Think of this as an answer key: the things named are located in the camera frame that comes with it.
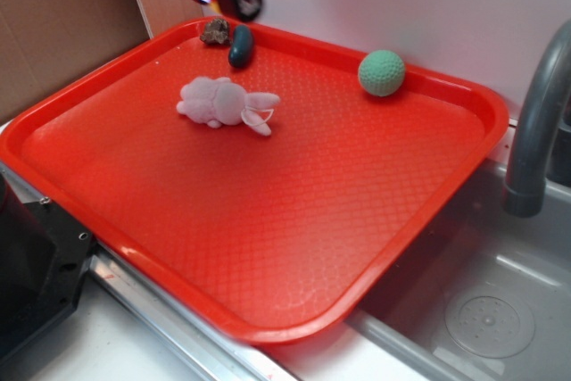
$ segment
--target toy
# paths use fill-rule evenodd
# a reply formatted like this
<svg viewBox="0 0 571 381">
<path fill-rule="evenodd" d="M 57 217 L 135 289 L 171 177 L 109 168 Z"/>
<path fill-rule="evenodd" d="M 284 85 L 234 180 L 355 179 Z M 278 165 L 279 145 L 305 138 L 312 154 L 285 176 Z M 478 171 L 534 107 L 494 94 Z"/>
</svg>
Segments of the toy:
<svg viewBox="0 0 571 381">
<path fill-rule="evenodd" d="M 223 18 L 215 18 L 206 24 L 200 40 L 206 45 L 230 45 L 230 24 Z"/>
<path fill-rule="evenodd" d="M 234 29 L 234 40 L 228 53 L 228 62 L 232 67 L 246 67 L 252 59 L 253 34 L 248 26 L 240 24 Z"/>
<path fill-rule="evenodd" d="M 372 95 L 384 97 L 394 93 L 404 81 L 404 61 L 392 51 L 375 51 L 359 66 L 359 82 Z"/>
<path fill-rule="evenodd" d="M 182 101 L 177 104 L 177 112 L 196 123 L 219 128 L 244 122 L 263 136 L 271 134 L 267 122 L 273 107 L 280 101 L 271 93 L 247 93 L 230 78 L 198 77 L 182 87 L 180 96 Z M 268 115 L 264 119 L 260 113 Z"/>
</svg>

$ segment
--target textured ball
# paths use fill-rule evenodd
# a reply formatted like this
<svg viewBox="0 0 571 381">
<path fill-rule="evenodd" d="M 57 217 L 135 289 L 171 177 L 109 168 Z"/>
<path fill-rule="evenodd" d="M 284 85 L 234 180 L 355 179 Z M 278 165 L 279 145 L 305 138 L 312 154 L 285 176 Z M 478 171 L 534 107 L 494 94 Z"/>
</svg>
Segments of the textured ball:
<svg viewBox="0 0 571 381">
<path fill-rule="evenodd" d="M 359 82 L 372 95 L 394 93 L 404 80 L 404 62 L 393 51 L 375 51 L 359 66 Z"/>
</svg>

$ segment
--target sink basin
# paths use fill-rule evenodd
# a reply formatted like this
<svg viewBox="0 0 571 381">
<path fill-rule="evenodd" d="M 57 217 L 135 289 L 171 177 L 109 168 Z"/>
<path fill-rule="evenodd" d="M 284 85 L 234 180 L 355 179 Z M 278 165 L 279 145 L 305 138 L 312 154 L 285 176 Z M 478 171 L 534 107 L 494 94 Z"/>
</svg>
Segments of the sink basin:
<svg viewBox="0 0 571 381">
<path fill-rule="evenodd" d="M 511 217 L 504 174 L 481 166 L 353 317 L 429 378 L 571 379 L 571 193 L 549 184 L 542 213 Z"/>
</svg>

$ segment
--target gray faucet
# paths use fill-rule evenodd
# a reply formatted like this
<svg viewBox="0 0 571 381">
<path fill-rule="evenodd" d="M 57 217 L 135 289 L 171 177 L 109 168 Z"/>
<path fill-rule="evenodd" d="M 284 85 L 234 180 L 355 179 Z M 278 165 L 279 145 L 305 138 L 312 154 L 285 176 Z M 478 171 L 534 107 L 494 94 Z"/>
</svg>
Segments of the gray faucet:
<svg viewBox="0 0 571 381">
<path fill-rule="evenodd" d="M 537 66 L 517 122 L 502 205 L 522 218 L 539 213 L 545 178 L 571 186 L 571 20 Z"/>
</svg>

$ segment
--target stuffed animal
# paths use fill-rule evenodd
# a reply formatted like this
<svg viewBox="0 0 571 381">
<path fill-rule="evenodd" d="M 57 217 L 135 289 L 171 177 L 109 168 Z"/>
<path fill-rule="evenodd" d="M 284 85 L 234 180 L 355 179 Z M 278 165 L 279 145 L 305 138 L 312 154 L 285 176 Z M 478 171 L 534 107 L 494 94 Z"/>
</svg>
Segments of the stuffed animal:
<svg viewBox="0 0 571 381">
<path fill-rule="evenodd" d="M 244 122 L 254 131 L 269 136 L 267 124 L 279 97 L 271 93 L 247 93 L 230 78 L 199 77 L 180 90 L 177 111 L 198 124 L 212 128 Z M 262 118 L 260 113 L 267 113 Z"/>
</svg>

